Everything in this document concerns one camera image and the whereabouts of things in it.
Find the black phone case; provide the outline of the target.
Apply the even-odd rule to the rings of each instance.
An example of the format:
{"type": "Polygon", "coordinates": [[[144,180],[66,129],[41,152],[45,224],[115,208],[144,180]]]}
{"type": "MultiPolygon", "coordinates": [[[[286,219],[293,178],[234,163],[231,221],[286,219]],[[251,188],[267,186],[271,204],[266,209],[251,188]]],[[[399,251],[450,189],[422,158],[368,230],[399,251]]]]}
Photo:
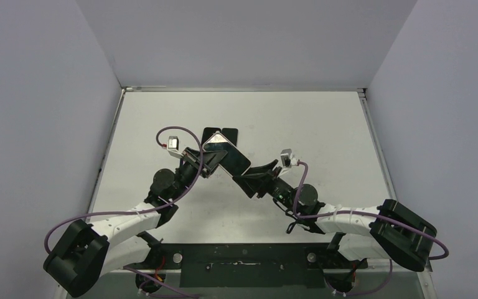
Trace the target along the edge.
{"type": "Polygon", "coordinates": [[[205,127],[202,133],[201,144],[204,145],[215,133],[221,132],[221,128],[205,127]]]}

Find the cream-edged spare phone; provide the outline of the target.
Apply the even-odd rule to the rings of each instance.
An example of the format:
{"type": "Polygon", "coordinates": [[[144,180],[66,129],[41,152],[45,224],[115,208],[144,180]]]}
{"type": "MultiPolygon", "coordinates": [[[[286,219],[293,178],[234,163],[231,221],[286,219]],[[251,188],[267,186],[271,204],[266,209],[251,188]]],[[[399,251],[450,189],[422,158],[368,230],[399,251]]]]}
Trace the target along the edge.
{"type": "Polygon", "coordinates": [[[240,176],[251,167],[251,161],[220,131],[215,132],[204,144],[208,151],[225,151],[220,166],[230,176],[240,176]]]}

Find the black phone white edge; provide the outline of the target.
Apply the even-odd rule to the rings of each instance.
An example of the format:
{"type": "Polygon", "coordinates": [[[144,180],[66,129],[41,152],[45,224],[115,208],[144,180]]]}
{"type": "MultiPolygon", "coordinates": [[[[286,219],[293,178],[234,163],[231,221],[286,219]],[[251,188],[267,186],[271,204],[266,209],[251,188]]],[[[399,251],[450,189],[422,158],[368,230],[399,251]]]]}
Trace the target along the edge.
{"type": "Polygon", "coordinates": [[[237,128],[222,128],[221,133],[234,146],[238,143],[238,129],[237,128]]]}

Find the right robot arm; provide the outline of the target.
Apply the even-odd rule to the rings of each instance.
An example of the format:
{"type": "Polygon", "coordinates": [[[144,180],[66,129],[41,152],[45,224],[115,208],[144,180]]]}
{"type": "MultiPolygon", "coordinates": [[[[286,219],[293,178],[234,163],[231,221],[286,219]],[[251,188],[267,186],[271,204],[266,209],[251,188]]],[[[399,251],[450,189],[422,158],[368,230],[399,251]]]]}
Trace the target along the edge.
{"type": "Polygon", "coordinates": [[[318,191],[305,182],[290,186],[275,163],[250,168],[232,179],[248,197],[270,195],[285,213],[308,232],[333,234],[335,245],[327,259],[335,267],[362,259],[390,259],[414,272],[422,272],[434,258],[435,226],[394,199],[372,207],[343,207],[319,200],[318,191]]]}

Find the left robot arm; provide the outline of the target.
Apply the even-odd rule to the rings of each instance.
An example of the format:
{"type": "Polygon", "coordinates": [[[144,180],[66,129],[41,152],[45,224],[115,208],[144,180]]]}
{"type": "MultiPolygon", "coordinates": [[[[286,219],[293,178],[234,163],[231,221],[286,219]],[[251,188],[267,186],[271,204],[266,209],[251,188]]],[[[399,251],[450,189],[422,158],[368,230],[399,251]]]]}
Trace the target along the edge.
{"type": "Polygon", "coordinates": [[[108,271],[114,253],[136,255],[131,263],[155,267],[160,262],[161,251],[147,244],[147,230],[169,222],[178,210],[176,201],[192,188],[199,176],[210,176],[227,154],[225,150],[186,148],[180,155],[182,164],[176,170],[160,169],[155,173],[142,203],[128,211],[109,212],[101,221],[87,223],[83,216],[72,220],[48,254],[43,269],[69,295],[79,297],[108,271]]]}

